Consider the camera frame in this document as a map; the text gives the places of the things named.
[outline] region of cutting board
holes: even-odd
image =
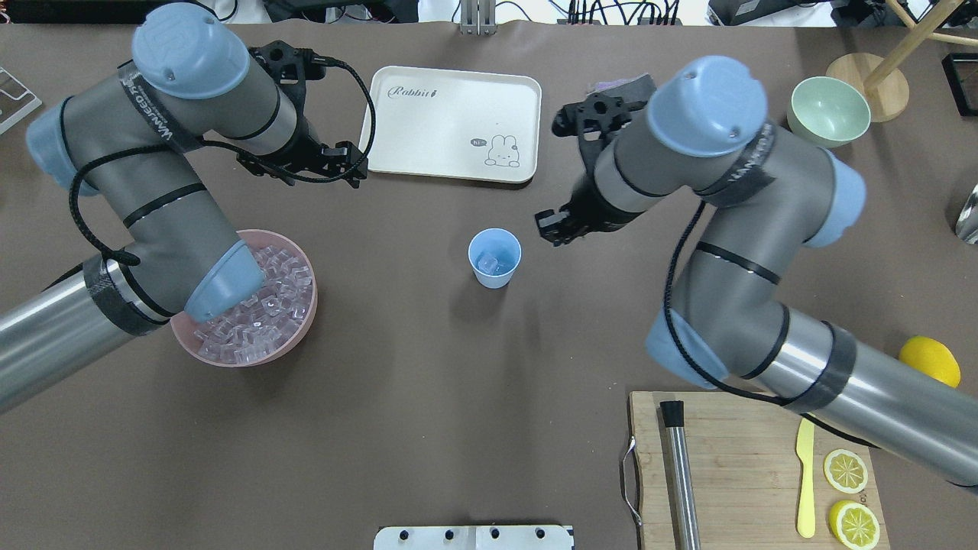
[[[709,550],[845,550],[828,528],[838,500],[866,504],[879,520],[879,550],[889,550],[869,449],[815,429],[815,512],[812,538],[795,530],[801,463],[795,437],[801,417],[775,405],[712,391],[633,391],[632,430],[639,463],[640,512],[645,550],[678,548],[673,531],[659,401],[680,399],[686,409],[689,470],[702,547]],[[825,455],[838,448],[860,456],[869,469],[862,492],[832,488],[822,473]]]

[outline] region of yellow knife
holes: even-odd
[[[812,487],[812,462],[815,449],[815,425],[802,419],[795,441],[795,454],[801,460],[801,491],[798,494],[798,534],[815,535],[815,489]]]

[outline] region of green bowl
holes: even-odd
[[[839,147],[869,129],[869,104],[859,91],[838,78],[813,76],[791,93],[791,131],[822,147]]]

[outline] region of white tray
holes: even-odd
[[[540,84],[528,76],[384,67],[370,171],[518,184],[537,169]],[[370,135],[364,115],[360,149]]]

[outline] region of blue cup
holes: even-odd
[[[475,278],[487,289],[502,288],[512,278],[523,250],[505,229],[484,229],[468,244],[468,263]]]

